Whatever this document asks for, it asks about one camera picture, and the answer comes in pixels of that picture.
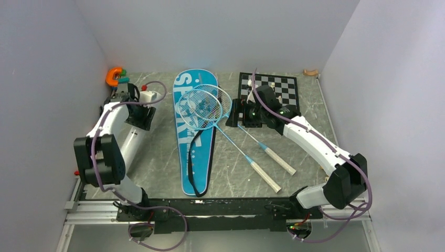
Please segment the white shuttlecock tube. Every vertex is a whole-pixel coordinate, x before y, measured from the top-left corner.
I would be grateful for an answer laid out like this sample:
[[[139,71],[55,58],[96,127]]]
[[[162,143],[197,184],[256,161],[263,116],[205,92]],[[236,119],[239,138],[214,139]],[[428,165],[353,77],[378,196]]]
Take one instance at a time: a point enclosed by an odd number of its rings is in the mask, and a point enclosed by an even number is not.
[[[156,108],[157,111],[159,105],[160,102],[144,106],[146,107],[153,106]],[[128,174],[128,172],[131,170],[131,166],[138,152],[138,149],[141,146],[142,141],[145,139],[145,135],[148,132],[149,131],[145,131],[134,126],[130,127],[129,132],[120,147],[121,154],[123,156],[125,163],[125,174]]]

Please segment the blue racket bag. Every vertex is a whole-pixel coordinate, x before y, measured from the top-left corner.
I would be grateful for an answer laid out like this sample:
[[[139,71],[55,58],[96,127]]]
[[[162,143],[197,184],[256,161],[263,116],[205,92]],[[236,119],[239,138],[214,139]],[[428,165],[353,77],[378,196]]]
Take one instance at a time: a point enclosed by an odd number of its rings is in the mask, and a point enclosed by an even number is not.
[[[184,194],[202,197],[209,186],[216,129],[199,132],[190,128],[176,111],[180,97],[199,84],[218,86],[216,76],[205,69],[189,69],[180,72],[173,83],[173,107],[177,149]]]

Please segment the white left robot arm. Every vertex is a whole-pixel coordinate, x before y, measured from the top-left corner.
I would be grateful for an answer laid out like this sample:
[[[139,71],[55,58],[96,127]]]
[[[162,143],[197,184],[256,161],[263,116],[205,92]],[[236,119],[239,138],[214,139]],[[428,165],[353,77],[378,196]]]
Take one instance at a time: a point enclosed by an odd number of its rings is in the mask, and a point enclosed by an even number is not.
[[[145,190],[127,175],[144,135],[151,128],[159,102],[166,94],[119,84],[106,98],[93,129],[73,143],[80,179],[83,183],[111,192],[128,206],[130,214],[142,221],[151,206]]]

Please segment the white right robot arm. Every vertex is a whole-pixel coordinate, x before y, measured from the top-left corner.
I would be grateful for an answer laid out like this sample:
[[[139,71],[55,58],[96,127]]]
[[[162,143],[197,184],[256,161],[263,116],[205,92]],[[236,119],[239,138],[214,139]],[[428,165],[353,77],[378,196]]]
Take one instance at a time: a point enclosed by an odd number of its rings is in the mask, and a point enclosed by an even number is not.
[[[239,122],[248,128],[267,127],[295,142],[324,169],[328,180],[306,186],[292,195],[289,204],[292,216],[301,218],[312,207],[332,205],[344,209],[355,198],[369,189],[366,158],[351,155],[320,134],[301,114],[298,106],[283,105],[274,90],[258,86],[251,92],[253,99],[233,99],[227,126]]]

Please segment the teal blue toy blocks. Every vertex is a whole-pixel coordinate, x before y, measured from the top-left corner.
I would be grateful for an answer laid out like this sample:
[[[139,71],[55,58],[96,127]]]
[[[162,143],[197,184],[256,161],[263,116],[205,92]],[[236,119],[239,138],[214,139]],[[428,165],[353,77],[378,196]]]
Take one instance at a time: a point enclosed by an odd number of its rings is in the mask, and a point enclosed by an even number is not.
[[[127,71],[125,69],[122,69],[121,72],[118,72],[116,77],[117,77],[118,84],[130,82],[129,77],[127,76]]]

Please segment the black white chessboard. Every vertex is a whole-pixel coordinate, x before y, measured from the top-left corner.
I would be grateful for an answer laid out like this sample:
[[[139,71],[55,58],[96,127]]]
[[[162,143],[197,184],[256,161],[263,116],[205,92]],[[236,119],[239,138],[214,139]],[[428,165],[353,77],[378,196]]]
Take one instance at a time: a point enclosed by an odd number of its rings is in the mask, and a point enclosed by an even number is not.
[[[239,88],[238,99],[247,100],[252,88],[248,85],[248,81],[251,79],[252,73],[241,72],[239,74]],[[276,97],[281,97],[281,103],[283,106],[291,105],[295,106],[297,111],[300,111],[299,96],[298,96],[298,84],[296,77],[287,77],[279,75],[268,75],[257,73],[255,75],[256,86],[270,86],[275,84],[274,92]]]

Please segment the orange horseshoe magnet toy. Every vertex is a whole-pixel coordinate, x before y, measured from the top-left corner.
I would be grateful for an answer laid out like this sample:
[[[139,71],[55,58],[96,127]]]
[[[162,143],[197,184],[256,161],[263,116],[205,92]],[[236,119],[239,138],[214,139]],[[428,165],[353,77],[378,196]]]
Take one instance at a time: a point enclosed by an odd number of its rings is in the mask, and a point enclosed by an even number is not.
[[[121,76],[121,73],[123,72],[123,68],[122,67],[113,67],[111,68],[106,77],[105,77],[105,82],[110,86],[110,87],[116,87],[119,84],[118,79]]]

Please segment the wooden arch block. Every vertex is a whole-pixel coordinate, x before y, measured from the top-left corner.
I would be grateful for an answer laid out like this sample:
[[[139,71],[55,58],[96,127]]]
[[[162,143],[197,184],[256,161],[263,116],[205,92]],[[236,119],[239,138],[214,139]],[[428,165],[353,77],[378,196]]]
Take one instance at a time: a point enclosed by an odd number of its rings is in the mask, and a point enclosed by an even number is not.
[[[319,75],[319,71],[317,69],[315,69],[315,70],[304,69],[303,70],[303,75],[304,76],[317,77]]]

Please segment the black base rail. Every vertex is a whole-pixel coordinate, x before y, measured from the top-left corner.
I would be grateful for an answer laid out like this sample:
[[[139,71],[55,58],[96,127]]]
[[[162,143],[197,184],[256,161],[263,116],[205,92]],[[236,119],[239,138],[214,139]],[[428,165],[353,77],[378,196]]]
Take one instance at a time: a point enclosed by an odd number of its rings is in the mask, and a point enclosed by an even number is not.
[[[182,231],[267,229],[284,232],[292,222],[323,217],[318,207],[303,209],[289,197],[152,198],[150,210],[125,206],[118,201],[118,222],[151,222],[155,234]]]

